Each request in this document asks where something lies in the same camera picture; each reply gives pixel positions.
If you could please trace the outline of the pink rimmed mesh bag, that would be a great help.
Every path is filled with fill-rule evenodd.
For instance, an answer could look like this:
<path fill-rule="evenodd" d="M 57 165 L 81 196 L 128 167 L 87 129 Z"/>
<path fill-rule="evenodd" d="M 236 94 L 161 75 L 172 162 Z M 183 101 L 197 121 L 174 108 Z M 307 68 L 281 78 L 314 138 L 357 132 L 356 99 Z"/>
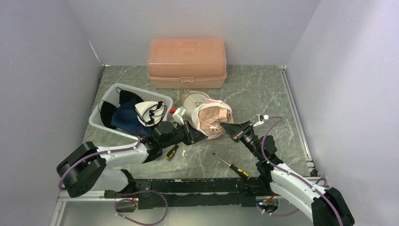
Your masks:
<path fill-rule="evenodd" d="M 196 130 L 205 134 L 208 139 L 227 135 L 221 123 L 234 123 L 231 107 L 221 100 L 205 98 L 191 114 Z"/>

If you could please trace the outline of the beige lace bra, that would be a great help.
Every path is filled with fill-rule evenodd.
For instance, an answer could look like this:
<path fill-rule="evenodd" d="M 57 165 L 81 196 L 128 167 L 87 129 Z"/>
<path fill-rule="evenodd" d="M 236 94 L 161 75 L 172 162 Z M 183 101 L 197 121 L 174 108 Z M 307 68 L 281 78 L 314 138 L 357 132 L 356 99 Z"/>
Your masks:
<path fill-rule="evenodd" d="M 199 128 L 208 138 L 217 138 L 221 135 L 227 135 L 220 125 L 221 122 L 234 123 L 232 111 L 219 106 L 199 110 L 198 120 Z"/>

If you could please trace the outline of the white mesh laundry bag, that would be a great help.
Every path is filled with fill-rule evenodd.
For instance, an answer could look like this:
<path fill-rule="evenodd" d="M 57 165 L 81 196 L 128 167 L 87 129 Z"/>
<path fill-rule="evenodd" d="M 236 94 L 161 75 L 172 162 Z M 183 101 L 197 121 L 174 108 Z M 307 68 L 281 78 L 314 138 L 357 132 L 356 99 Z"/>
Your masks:
<path fill-rule="evenodd" d="M 210 99 L 210 96 L 205 92 L 191 90 L 183 93 L 181 105 L 186 109 L 185 114 L 191 117 L 195 108 L 202 105 L 205 99 Z"/>

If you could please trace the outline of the white black trimmed bra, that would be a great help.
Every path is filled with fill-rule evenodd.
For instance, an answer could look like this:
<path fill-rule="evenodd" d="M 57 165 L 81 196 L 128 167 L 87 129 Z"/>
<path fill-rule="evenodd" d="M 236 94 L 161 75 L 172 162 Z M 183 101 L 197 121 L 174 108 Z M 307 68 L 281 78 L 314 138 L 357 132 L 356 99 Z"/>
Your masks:
<path fill-rule="evenodd" d="M 152 127 L 162 121 L 167 107 L 162 101 L 144 101 L 134 105 L 138 120 L 146 127 Z"/>

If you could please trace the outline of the navy blue bra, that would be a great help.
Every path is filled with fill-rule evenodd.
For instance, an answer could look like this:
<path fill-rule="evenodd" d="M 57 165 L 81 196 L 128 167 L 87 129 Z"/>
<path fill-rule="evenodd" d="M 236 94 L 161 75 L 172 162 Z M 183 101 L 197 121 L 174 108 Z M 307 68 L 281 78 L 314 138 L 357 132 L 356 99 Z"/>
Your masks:
<path fill-rule="evenodd" d="M 134 97 L 122 104 L 113 114 L 111 125 L 132 135 L 148 137 L 152 132 L 152 128 L 144 126 L 139 121 L 138 114 L 135 111 L 135 105 L 141 102 L 143 100 Z"/>

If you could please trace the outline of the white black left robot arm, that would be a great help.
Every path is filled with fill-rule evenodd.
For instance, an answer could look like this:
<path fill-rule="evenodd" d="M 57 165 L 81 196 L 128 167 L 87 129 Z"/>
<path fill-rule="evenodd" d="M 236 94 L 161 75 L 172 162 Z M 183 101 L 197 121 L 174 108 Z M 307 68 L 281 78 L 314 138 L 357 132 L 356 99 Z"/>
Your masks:
<path fill-rule="evenodd" d="M 112 191 L 128 198 L 137 191 L 136 182 L 129 170 L 115 167 L 148 163 L 161 157 L 167 147 L 193 145 L 207 138 L 188 121 L 181 125 L 162 121 L 148 137 L 138 138 L 133 144 L 105 147 L 85 142 L 57 166 L 58 188 L 71 198 L 90 190 Z"/>

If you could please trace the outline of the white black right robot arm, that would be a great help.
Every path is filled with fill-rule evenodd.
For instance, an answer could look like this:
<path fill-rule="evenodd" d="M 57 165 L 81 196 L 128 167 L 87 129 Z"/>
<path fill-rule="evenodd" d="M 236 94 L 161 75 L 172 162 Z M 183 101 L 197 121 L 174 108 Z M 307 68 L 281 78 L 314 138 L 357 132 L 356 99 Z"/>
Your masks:
<path fill-rule="evenodd" d="M 232 141 L 241 142 L 258 159 L 259 189 L 264 195 L 282 196 L 305 214 L 315 226 L 352 226 L 355 219 L 342 194 L 325 188 L 294 172 L 276 155 L 273 136 L 258 137 L 250 121 L 221 123 Z"/>

